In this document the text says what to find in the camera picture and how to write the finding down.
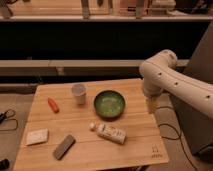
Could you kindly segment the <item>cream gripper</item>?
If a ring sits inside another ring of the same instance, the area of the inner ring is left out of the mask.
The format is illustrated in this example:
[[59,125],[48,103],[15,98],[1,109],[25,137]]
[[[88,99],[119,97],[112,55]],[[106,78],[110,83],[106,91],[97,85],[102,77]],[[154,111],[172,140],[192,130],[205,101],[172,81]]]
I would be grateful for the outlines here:
[[161,87],[158,87],[157,85],[154,85],[146,78],[144,78],[142,82],[142,91],[144,95],[148,98],[147,99],[148,112],[150,114],[153,114],[157,109],[156,97],[159,97],[162,94],[163,89]]

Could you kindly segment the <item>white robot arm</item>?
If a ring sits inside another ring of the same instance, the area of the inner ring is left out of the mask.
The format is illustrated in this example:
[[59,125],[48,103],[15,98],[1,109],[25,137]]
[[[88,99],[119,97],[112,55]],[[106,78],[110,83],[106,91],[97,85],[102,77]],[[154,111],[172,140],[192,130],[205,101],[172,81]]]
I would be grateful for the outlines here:
[[166,90],[213,119],[213,85],[177,72],[177,60],[173,51],[165,49],[140,64],[144,95],[158,97]]

